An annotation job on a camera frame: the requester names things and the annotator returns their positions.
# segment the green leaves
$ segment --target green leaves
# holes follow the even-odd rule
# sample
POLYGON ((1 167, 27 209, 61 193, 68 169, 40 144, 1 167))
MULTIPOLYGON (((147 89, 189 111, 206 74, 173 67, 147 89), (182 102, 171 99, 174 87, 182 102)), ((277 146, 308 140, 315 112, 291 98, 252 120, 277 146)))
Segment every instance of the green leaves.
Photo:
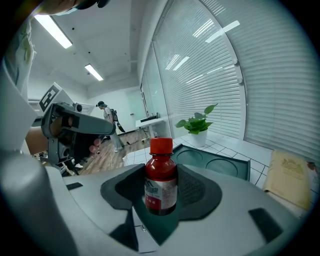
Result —
POLYGON ((206 118, 205 115, 200 114, 200 113, 198 113, 198 112, 194 113, 194 117, 195 117, 195 119, 198 119, 198 120, 201 120, 201 119, 206 118))
POLYGON ((205 110, 204 110, 204 113, 205 113, 206 115, 210 114, 210 113, 214 110, 214 108, 215 108, 216 105, 218 105, 218 104, 207 106, 207 107, 205 108, 205 110))
POLYGON ((176 125, 175 127, 177 128, 180 128, 180 127, 183 127, 187 124, 187 121, 186 120, 180 120, 176 125))
POLYGON ((198 131, 198 130, 190 130, 189 133, 190 133, 190 134, 198 134, 199 131, 198 131))
POLYGON ((210 105, 205 108, 204 114, 201 113, 194 113, 194 117, 188 118, 188 121, 186 120, 180 120, 175 127, 181 128, 184 127, 186 130, 189 131, 190 134, 198 134, 199 132, 203 132, 208 129, 210 125, 212 125, 212 122, 206 122, 207 120, 207 115, 210 114, 215 106, 215 105, 210 105))

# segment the shoe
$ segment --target shoe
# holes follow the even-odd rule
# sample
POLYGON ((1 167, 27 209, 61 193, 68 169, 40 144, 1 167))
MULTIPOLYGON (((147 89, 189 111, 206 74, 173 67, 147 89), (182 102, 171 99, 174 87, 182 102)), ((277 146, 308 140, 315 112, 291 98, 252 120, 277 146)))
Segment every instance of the shoe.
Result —
POLYGON ((115 149, 114 152, 115 152, 115 153, 118 153, 118 152, 120 152, 120 151, 123 150, 123 149, 124 149, 124 148, 121 148, 121 149, 119 149, 119 150, 118 150, 118 149, 115 149))
POLYGON ((83 166, 80 163, 77 163, 74 167, 79 168, 79 169, 83 168, 83 166))

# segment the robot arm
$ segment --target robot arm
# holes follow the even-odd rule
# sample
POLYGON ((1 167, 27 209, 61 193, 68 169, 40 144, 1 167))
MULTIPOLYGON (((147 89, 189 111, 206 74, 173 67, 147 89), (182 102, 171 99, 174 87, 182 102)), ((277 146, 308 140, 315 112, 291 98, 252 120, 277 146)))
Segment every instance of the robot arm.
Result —
POLYGON ((89 146, 97 138, 112 135, 116 126, 107 120, 81 113, 82 106, 75 103, 56 83, 46 92, 39 102, 43 111, 41 129, 48 138, 48 157, 41 160, 59 164, 74 158, 76 162, 90 155, 89 146), (61 133, 52 135, 51 124, 62 118, 61 133))

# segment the bottle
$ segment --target bottle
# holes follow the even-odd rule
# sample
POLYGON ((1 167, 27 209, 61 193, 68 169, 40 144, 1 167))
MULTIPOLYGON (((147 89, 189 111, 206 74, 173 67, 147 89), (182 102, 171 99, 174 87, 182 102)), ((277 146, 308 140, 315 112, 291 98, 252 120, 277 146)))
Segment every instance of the bottle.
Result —
POLYGON ((146 209, 159 216, 172 213, 177 203, 177 165, 170 158, 172 138, 151 138, 150 155, 145 165, 144 196, 146 209))

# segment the cable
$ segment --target cable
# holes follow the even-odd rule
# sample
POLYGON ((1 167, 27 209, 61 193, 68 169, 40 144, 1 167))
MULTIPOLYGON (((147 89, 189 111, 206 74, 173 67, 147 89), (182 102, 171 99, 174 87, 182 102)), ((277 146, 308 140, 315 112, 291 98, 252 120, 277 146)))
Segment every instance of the cable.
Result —
POLYGON ((115 156, 115 153, 113 153, 113 155, 111 154, 111 170, 112 170, 112 165, 113 165, 112 159, 114 158, 114 156, 115 156))
POLYGON ((145 136, 148 137, 147 133, 149 132, 149 129, 145 131, 143 128, 141 128, 141 130, 144 131, 145 136))
POLYGON ((132 143, 129 143, 128 141, 126 142, 127 143, 127 145, 125 145, 125 146, 129 146, 129 145, 132 145, 132 144, 134 144, 134 143, 137 143, 139 140, 137 139, 135 142, 132 142, 132 143))

